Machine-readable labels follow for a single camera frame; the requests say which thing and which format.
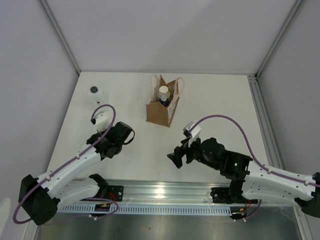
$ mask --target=small white bottle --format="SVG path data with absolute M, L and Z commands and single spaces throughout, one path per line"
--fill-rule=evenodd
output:
M 95 109 L 103 104 L 107 104 L 107 98 L 103 95 L 101 87 L 92 86 L 88 95 Z
M 158 97 L 159 99 L 161 99 L 161 97 L 163 97 L 163 96 L 165 96 L 167 99 L 170 98 L 170 92 L 169 92 L 169 89 L 168 89 L 167 86 L 161 86 L 161 87 L 159 88 L 159 92 L 158 92 L 158 94 L 157 94 L 157 97 Z

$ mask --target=cable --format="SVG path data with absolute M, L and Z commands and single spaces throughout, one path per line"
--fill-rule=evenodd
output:
M 225 116 L 225 115 L 219 115 L 219 114 L 215 114 L 215 115 L 209 115 L 209 116 L 205 116 L 204 118 L 201 118 L 198 122 L 196 122 L 192 127 L 191 129 L 189 130 L 189 132 L 191 132 L 193 129 L 195 129 L 196 126 L 198 126 L 201 122 L 203 122 L 204 120 L 206 119 L 210 119 L 210 118 L 223 118 L 223 119 L 228 119 L 229 121 L 233 122 L 237 127 L 238 129 L 241 131 L 243 137 L 244 137 L 244 140 L 245 140 L 245 143 L 249 149 L 249 152 L 253 158 L 253 160 L 259 165 L 260 168 L 262 168 L 263 170 L 265 170 L 266 172 L 270 173 L 270 174 L 273 174 L 273 175 L 276 175 L 278 177 L 281 177 L 281 178 L 284 178 L 284 179 L 289 179 L 289 180 L 292 180 L 292 181 L 295 181 L 295 182 L 298 182 L 298 183 L 301 183 L 301 184 L 306 184 L 306 182 L 304 180 L 301 180 L 301 179 L 297 179 L 297 178 L 294 178 L 294 177 L 291 177 L 291 176 L 286 176 L 286 175 L 283 175 L 281 173 L 278 173 L 278 172 L 275 172 L 275 171 L 272 171 L 270 169 L 268 169 L 267 167 L 265 167 L 263 164 L 261 164 L 259 162 L 259 160 L 256 158 L 256 156 L 254 155 L 254 152 L 252 151 L 252 148 L 250 146 L 250 143 L 249 143 L 249 140 L 247 138 L 247 135 L 245 133 L 245 131 L 243 130 L 243 128 L 239 125 L 239 123 L 237 123 L 235 120 L 233 120 L 231 117 L 228 117 L 228 116 Z M 312 183 L 312 182 L 308 182 L 307 183 L 308 185 L 311 185 L 313 187 L 317 187 L 317 188 L 320 188 L 320 184 L 316 184 L 316 183 Z
M 108 128 L 104 131 L 104 133 L 90 146 L 88 146 L 85 150 L 83 150 L 82 152 L 79 153 L 78 156 L 75 156 L 73 157 L 71 160 L 67 161 L 66 163 L 64 163 L 63 165 L 61 165 L 60 167 L 58 167 L 55 171 L 53 171 L 48 178 L 45 178 L 44 180 L 42 180 L 41 182 L 39 182 L 37 185 L 35 185 L 22 199 L 21 201 L 19 202 L 19 204 L 17 205 L 17 207 L 15 208 L 14 210 L 14 213 L 13 213 L 13 222 L 15 224 L 25 224 L 29 221 L 31 221 L 31 218 L 27 219 L 27 220 L 23 220 L 23 221 L 19 221 L 17 220 L 17 214 L 18 214 L 18 211 L 19 209 L 21 208 L 22 204 L 24 204 L 24 202 L 26 201 L 26 199 L 38 188 L 40 187 L 42 184 L 44 184 L 46 181 L 48 181 L 51 177 L 53 177 L 56 173 L 58 173 L 59 171 L 61 171 L 63 168 L 65 168 L 66 166 L 68 166 L 69 164 L 71 164 L 72 162 L 74 162 L 75 160 L 77 160 L 79 157 L 81 157 L 82 155 L 84 155 L 87 151 L 89 151 L 91 148 L 93 148 L 97 143 L 99 143 L 106 135 L 107 133 L 110 131 L 112 125 L 114 124 L 115 122 L 115 119 L 116 119 L 116 109 L 110 105 L 110 104 L 103 104 L 101 106 L 99 106 L 97 109 L 94 110 L 92 116 L 91 116 L 91 120 L 94 118 L 96 112 L 103 108 L 103 107 L 109 107 L 112 109 L 113 111 L 113 117 L 112 117 L 112 120 L 111 120 L 111 123 L 110 125 L 108 126 Z
M 110 204 L 115 204 L 116 205 L 116 209 L 113 210 L 112 212 L 109 212 L 109 213 L 102 213 L 101 212 L 101 214 L 103 214 L 102 216 L 92 216 L 91 214 L 89 214 L 89 215 L 88 214 L 77 214 L 77 215 L 74 215 L 74 216 L 67 217 L 67 218 L 65 218 L 63 220 L 58 220 L 57 223 L 58 224 L 63 224 L 63 223 L 65 223 L 65 222 L 67 222 L 67 221 L 69 221 L 71 219 L 80 218 L 80 217 L 89 217 L 89 218 L 93 218 L 94 220 L 99 220 L 99 219 L 103 219 L 103 218 L 109 217 L 109 216 L 115 214 L 119 210 L 118 203 L 113 201 L 113 200 L 110 200 L 110 199 L 89 197 L 89 198 L 85 198 L 83 200 L 108 202 Z M 44 225 L 45 226 L 52 226 L 52 225 L 55 225 L 55 223 L 45 223 Z
M 113 198 L 113 201 L 116 201 L 116 197 L 112 192 L 108 192 L 107 194 Z
M 248 219 L 252 218 L 254 215 L 256 215 L 256 214 L 257 214 L 257 212 L 258 212 L 258 210 L 259 210 L 259 208 L 260 208 L 260 206 L 261 206 L 261 203 L 262 203 L 262 200 L 260 200 L 260 201 L 259 201 L 258 206 L 257 206 L 257 207 L 256 207 L 256 209 L 253 211 L 253 213 L 251 213 L 249 216 L 244 217 L 244 218 L 241 218 L 241 219 L 237 219 L 237 220 L 235 220 L 234 222 L 238 222 L 238 221 L 246 221 L 246 220 L 248 220 Z
M 251 201 L 249 200 L 249 199 L 247 199 L 246 201 L 245 201 L 245 208 L 244 209 L 248 209 L 248 208 L 250 208 L 251 207 Z

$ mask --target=white enclosure wall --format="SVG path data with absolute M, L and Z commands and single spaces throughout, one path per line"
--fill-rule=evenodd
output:
M 37 1 L 0 1 L 0 202 L 11 199 L 2 240 L 21 239 L 21 180 L 46 170 L 76 80 Z
M 287 170 L 320 172 L 320 1 L 307 0 L 260 85 Z M 314 239 L 320 219 L 308 217 Z
M 48 0 L 82 71 L 255 73 L 295 0 Z

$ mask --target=white bottle cap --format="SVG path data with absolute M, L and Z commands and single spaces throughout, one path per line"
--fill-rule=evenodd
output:
M 161 86 L 159 88 L 159 92 L 162 93 L 162 94 L 166 94 L 168 91 L 169 91 L 169 89 L 168 89 L 167 86 Z

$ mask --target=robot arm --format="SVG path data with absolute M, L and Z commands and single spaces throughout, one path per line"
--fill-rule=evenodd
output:
M 175 166 L 181 168 L 182 157 L 186 155 L 187 164 L 196 160 L 231 180 L 228 188 L 212 189 L 214 203 L 245 203 L 246 200 L 257 203 L 257 199 L 262 199 L 300 206 L 304 213 L 320 218 L 320 190 L 316 187 L 320 184 L 320 173 L 302 175 L 262 165 L 250 156 L 226 150 L 213 137 L 201 142 L 201 128 L 193 122 L 183 131 L 186 139 L 167 155 Z
M 105 127 L 102 127 L 102 119 L 104 118 L 104 122 L 106 120 L 105 113 L 99 113 L 99 116 L 100 120 L 95 118 L 92 121 L 94 125 L 97 124 L 98 133 L 87 140 L 86 144 L 77 152 L 74 161 L 69 164 L 64 163 L 62 166 L 49 170 L 38 177 L 32 177 L 29 174 L 21 181 L 19 202 L 35 186 L 44 181 L 21 205 L 35 224 L 42 225 L 46 223 L 56 214 L 58 209 L 66 205 L 86 198 L 106 198 L 109 185 L 98 174 L 93 174 L 76 183 L 70 182 L 85 169 L 99 163 L 104 158 L 111 159 L 121 152 L 123 145 L 133 140 L 132 138 L 130 141 L 125 142 L 130 133 L 134 133 L 130 126 L 123 122 L 118 122 L 110 130 L 106 130 Z

